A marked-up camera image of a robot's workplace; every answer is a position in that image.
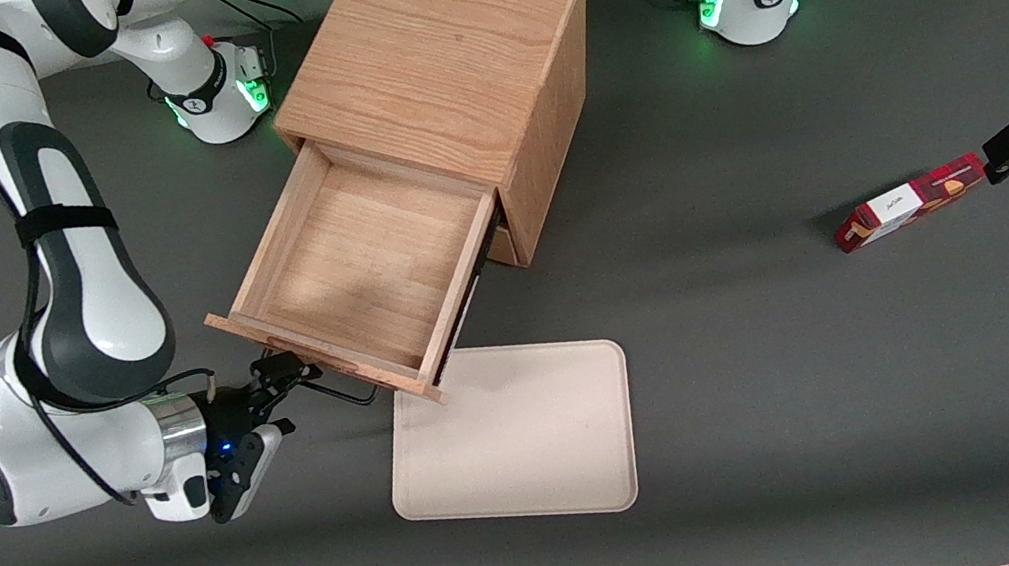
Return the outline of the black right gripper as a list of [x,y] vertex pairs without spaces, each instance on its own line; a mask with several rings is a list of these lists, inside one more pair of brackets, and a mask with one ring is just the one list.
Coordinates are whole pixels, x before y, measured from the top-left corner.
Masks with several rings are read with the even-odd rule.
[[207,485],[215,523],[244,517],[262,488],[284,438],[296,431],[272,412],[295,387],[324,392],[319,368],[293,353],[264,356],[250,367],[252,385],[222,387],[213,397],[194,394],[206,423]]

